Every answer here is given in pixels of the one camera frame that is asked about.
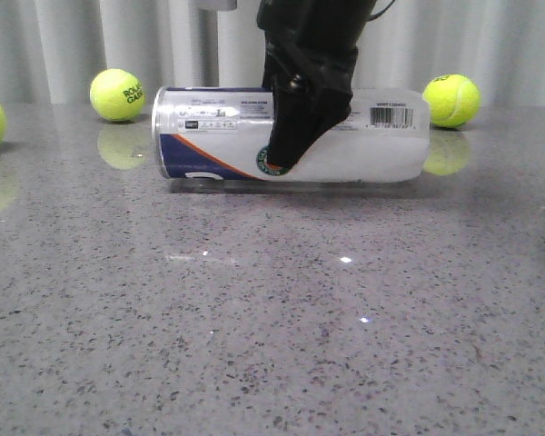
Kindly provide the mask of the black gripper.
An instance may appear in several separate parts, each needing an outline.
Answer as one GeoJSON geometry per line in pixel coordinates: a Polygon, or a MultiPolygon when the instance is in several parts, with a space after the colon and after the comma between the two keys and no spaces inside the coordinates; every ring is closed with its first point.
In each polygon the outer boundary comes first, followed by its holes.
{"type": "Polygon", "coordinates": [[[262,86],[272,89],[274,120],[267,163],[293,168],[350,114],[358,40],[374,1],[262,1],[262,86]]]}

